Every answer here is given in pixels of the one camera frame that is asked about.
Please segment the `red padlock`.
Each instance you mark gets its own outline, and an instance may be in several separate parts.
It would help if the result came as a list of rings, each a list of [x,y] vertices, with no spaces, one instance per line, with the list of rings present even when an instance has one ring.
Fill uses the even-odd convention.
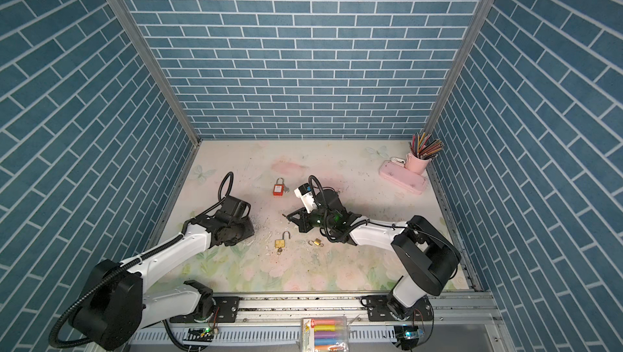
[[[274,196],[284,196],[289,191],[288,187],[285,185],[284,178],[278,178],[276,183],[274,184],[273,195]]]

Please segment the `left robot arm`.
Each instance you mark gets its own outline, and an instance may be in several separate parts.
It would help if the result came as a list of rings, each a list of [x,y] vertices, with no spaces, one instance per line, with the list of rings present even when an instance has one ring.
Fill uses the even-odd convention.
[[[218,246],[232,247],[254,234],[250,204],[225,196],[213,207],[187,220],[172,239],[121,262],[104,260],[91,272],[80,297],[54,325],[49,344],[73,348],[96,343],[114,350],[136,331],[176,316],[195,322],[217,318],[213,290],[198,281],[161,293],[149,288],[194,256]]]

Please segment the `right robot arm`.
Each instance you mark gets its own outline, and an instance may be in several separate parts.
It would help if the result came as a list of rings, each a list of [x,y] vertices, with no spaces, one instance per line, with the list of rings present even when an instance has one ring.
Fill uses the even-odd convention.
[[[301,233],[318,228],[331,243],[370,246],[394,253],[403,275],[387,296],[386,307],[397,320],[413,316],[427,295],[438,296],[454,278],[461,261],[459,250],[426,218],[382,222],[348,211],[334,192],[331,200],[301,196],[304,206],[285,215]]]

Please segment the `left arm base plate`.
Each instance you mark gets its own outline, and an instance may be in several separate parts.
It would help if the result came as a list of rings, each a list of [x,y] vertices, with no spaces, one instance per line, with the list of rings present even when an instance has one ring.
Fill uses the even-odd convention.
[[[173,324],[235,323],[239,303],[238,296],[201,298],[190,314],[174,316],[169,321]]]

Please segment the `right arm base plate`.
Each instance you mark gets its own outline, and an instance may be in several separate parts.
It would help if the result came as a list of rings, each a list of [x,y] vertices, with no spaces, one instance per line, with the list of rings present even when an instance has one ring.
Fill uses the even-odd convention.
[[[381,321],[431,321],[434,318],[433,306],[428,296],[420,298],[412,307],[402,306],[389,295],[367,295],[360,303],[368,313],[371,322]]]

